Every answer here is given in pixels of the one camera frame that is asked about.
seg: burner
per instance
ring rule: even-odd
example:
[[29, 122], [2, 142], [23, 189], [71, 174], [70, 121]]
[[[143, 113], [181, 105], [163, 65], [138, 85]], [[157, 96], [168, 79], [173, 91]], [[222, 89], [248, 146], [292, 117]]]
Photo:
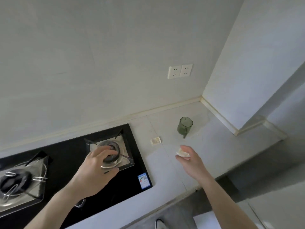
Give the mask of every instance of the burner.
[[105, 158], [103, 160], [103, 162], [104, 163], [115, 162], [120, 156], [120, 147], [119, 147], [118, 143], [116, 143], [115, 141], [112, 141], [112, 140], [107, 140], [107, 141], [101, 142], [98, 146], [102, 146], [102, 145], [109, 145], [111, 150], [116, 150], [118, 153], [117, 155], [109, 155], [107, 158]]
[[13, 169], [0, 178], [0, 192], [3, 195], [17, 196], [29, 188], [32, 174], [23, 169]]

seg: black glass cooktop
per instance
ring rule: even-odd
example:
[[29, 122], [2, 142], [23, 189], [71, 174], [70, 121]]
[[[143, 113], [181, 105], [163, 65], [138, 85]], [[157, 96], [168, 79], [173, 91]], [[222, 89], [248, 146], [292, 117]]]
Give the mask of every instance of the black glass cooktop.
[[[52, 162], [48, 165], [48, 180], [45, 185], [43, 201], [1, 217], [1, 228], [24, 228], [47, 204], [51, 197], [70, 181], [88, 154], [88, 145], [84, 139], [93, 142], [103, 141], [116, 137], [118, 133], [122, 135], [126, 150], [128, 153], [131, 153], [135, 164], [127, 169], [121, 170], [99, 193], [86, 198], [86, 202], [81, 208], [74, 207], [63, 222], [61, 228], [71, 226], [151, 188], [152, 184], [149, 175], [130, 126], [128, 124], [121, 125], [0, 159], [0, 170], [5, 170], [21, 162], [25, 162], [41, 150], [47, 153], [52, 159]], [[149, 183], [146, 185], [147, 187], [142, 189], [138, 176], [144, 173], [147, 174]]]

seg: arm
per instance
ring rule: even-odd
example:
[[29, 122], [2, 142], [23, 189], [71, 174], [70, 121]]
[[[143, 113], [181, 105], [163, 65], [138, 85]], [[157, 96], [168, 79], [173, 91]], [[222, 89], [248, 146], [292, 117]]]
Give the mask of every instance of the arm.
[[182, 145], [181, 149], [189, 153], [191, 157], [187, 158], [176, 155], [176, 159], [182, 164], [186, 173], [196, 179], [204, 189], [221, 228], [257, 229], [251, 219], [206, 170], [199, 155], [189, 146]]
[[101, 163], [111, 154], [110, 146], [100, 146], [90, 152], [72, 180], [57, 192], [25, 229], [58, 229], [73, 206], [81, 199], [97, 194], [119, 172], [104, 174]]

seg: burner cap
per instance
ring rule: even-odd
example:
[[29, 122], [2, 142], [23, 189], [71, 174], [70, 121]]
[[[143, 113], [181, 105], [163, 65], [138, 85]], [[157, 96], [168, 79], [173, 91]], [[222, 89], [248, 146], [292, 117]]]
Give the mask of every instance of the burner cap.
[[102, 146], [102, 145], [110, 145], [111, 150], [116, 150], [117, 151], [117, 155], [108, 155], [108, 157], [105, 158], [103, 160], [103, 162], [104, 163], [115, 162], [120, 156], [120, 147], [119, 147], [118, 143], [116, 143], [115, 141], [112, 141], [112, 140], [107, 140], [107, 141], [101, 142], [98, 146]]
[[10, 172], [15, 173], [16, 175], [13, 177], [2, 176], [0, 178], [0, 192], [2, 194], [6, 194], [14, 185], [17, 187], [14, 189], [11, 195], [18, 195], [23, 193], [22, 190], [26, 190], [29, 188], [32, 182], [32, 174], [23, 169], [13, 169]]

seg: label sticker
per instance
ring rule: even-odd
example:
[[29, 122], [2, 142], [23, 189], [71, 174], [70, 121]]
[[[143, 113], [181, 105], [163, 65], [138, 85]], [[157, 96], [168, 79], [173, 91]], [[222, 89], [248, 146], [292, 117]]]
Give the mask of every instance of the label sticker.
[[142, 189], [150, 186], [150, 183], [149, 183], [149, 180], [147, 178], [146, 173], [143, 173], [143, 174], [139, 175], [138, 179], [139, 179], [139, 182], [140, 182], [140, 185], [141, 185]]

